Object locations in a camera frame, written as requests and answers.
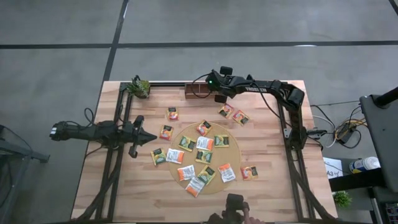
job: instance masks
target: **wooden table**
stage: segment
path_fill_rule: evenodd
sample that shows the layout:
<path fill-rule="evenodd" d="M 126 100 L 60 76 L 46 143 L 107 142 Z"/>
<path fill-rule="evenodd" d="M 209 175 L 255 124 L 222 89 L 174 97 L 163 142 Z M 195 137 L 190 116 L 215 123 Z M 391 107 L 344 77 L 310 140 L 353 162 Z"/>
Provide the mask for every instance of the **wooden table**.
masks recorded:
<path fill-rule="evenodd" d="M 289 81 L 303 91 L 304 82 Z M 105 82 L 99 99 L 96 122 L 112 120 L 116 107 L 120 82 Z M 277 111 L 275 98 L 265 94 L 270 106 Z M 168 164 L 155 167 L 150 151 L 157 148 L 168 149 L 171 142 L 156 139 L 138 147 L 138 157 L 128 155 L 127 144 L 124 149 L 123 164 L 119 180 L 118 196 L 114 212 L 114 222 L 202 222 L 212 213 L 221 214 L 225 209 L 228 193 L 241 194 L 250 204 L 250 214 L 266 222 L 296 221 L 294 199 L 287 167 L 285 147 L 278 118 L 266 107 L 260 94 L 243 93 L 228 103 L 243 110 L 250 122 L 240 126 L 233 119 L 225 119 L 217 113 L 220 107 L 212 99 L 186 100 L 183 87 L 152 87 L 149 99 L 133 98 L 130 120 L 139 114 L 144 115 L 143 128 L 159 135 L 162 124 L 175 128 L 174 136 L 189 124 L 202 119 L 225 127 L 237 139 L 242 154 L 242 166 L 256 166 L 259 178 L 243 181 L 237 173 L 237 181 L 216 194 L 197 198 L 176 183 L 169 171 Z M 167 121 L 166 108 L 177 106 L 180 113 L 178 121 Z M 302 106 L 303 125 L 313 128 L 313 118 L 307 96 Z M 96 142 L 90 143 L 88 152 L 98 148 Z M 100 150 L 86 158 L 72 212 L 72 218 L 78 217 L 91 203 L 101 185 L 106 150 Z M 320 148 L 306 145 L 303 150 L 310 188 L 326 210 L 337 217 L 331 195 L 326 169 Z M 304 196 L 300 194 L 305 210 Z M 103 214 L 106 215 L 108 200 L 105 200 Z"/>

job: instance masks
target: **can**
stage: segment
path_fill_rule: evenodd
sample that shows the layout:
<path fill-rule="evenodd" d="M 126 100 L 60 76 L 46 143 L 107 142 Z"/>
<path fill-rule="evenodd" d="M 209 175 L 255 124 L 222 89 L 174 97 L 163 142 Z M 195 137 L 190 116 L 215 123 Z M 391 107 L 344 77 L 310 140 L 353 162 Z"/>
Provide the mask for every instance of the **can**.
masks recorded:
<path fill-rule="evenodd" d="M 380 168 L 380 163 L 379 159 L 374 156 L 367 157 L 365 159 L 358 159 L 349 164 L 349 169 L 353 174 L 377 168 Z"/>

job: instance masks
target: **circular cork board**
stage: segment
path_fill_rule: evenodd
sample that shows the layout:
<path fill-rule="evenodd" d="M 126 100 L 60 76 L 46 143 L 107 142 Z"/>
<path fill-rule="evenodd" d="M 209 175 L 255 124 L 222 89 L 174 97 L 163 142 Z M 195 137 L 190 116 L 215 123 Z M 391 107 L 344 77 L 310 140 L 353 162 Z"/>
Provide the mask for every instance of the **circular cork board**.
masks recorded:
<path fill-rule="evenodd" d="M 200 133 L 196 130 L 199 123 L 191 124 L 188 127 L 186 127 L 184 130 L 182 130 L 175 137 L 171 145 L 172 149 L 178 149 L 184 152 L 181 164 L 169 162 L 170 173 L 172 174 L 175 181 L 177 181 L 177 183 L 180 184 L 181 187 L 183 187 L 184 189 L 187 187 L 190 180 L 180 181 L 177 172 L 178 168 L 193 165 L 195 168 L 195 175 L 198 175 L 206 165 L 208 165 L 215 171 L 216 175 L 214 176 L 213 180 L 211 180 L 211 182 L 203 188 L 203 190 L 200 192 L 201 194 L 217 193 L 227 188 L 229 184 L 235 181 L 232 180 L 227 183 L 223 183 L 223 181 L 221 180 L 221 174 L 218 171 L 219 166 L 222 166 L 227 163 L 231 164 L 235 176 L 238 176 L 241 167 L 241 151 L 239 150 L 236 139 L 225 128 L 221 127 L 220 125 L 215 123 L 210 123 L 210 124 L 213 128 L 209 131 L 209 133 L 207 133 L 205 137 L 214 139 L 214 136 L 219 134 L 226 134 L 229 136 L 229 147 L 213 147 L 213 157 L 211 158 L 210 164 L 204 164 L 195 161 L 198 152 L 196 145 L 192 152 L 188 152 L 178 146 L 182 136 L 186 136 L 194 141 L 196 141 L 201 136 Z"/>

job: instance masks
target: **small green plant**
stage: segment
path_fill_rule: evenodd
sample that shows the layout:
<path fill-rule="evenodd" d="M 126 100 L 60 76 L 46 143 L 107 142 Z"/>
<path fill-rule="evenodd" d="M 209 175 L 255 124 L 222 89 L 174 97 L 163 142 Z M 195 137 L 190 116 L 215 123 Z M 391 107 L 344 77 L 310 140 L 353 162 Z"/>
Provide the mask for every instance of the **small green plant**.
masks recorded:
<path fill-rule="evenodd" d="M 150 83 L 147 80 L 141 80 L 138 75 L 131 79 L 131 83 L 127 85 L 130 94 L 134 94 L 138 98 L 148 98 L 150 92 Z"/>
<path fill-rule="evenodd" d="M 352 198 L 345 191 L 336 192 L 333 196 L 333 199 L 335 200 L 335 203 L 341 208 L 348 207 L 349 205 L 351 205 L 352 201 Z"/>

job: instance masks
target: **concrete floor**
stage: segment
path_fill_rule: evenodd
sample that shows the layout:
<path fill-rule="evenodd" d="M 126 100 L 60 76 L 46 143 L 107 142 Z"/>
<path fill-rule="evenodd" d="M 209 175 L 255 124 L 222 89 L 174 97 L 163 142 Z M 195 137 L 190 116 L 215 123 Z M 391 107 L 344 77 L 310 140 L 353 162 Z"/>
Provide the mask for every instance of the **concrete floor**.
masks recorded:
<path fill-rule="evenodd" d="M 0 0 L 0 45 L 110 44 L 121 4 L 122 0 Z M 397 40 L 397 22 L 388 0 L 138 0 L 128 5 L 119 42 Z M 36 151 L 51 154 L 48 164 L 30 165 L 13 223 L 68 220 L 87 143 L 53 142 L 48 135 L 61 120 L 85 123 L 83 109 L 96 106 L 108 55 L 109 49 L 0 50 L 0 123 Z M 191 80 L 227 65 L 235 75 L 305 80 L 311 104 L 325 104 L 396 87 L 397 58 L 396 45 L 118 49 L 110 80 L 134 75 Z M 339 123 L 356 105 L 322 108 Z M 320 115 L 315 108 L 313 112 Z M 315 123 L 329 128 L 322 120 Z M 361 131 L 357 148 L 336 144 L 325 149 L 324 156 L 373 156 L 369 133 Z M 370 221 L 368 212 L 340 210 L 339 216 Z"/>

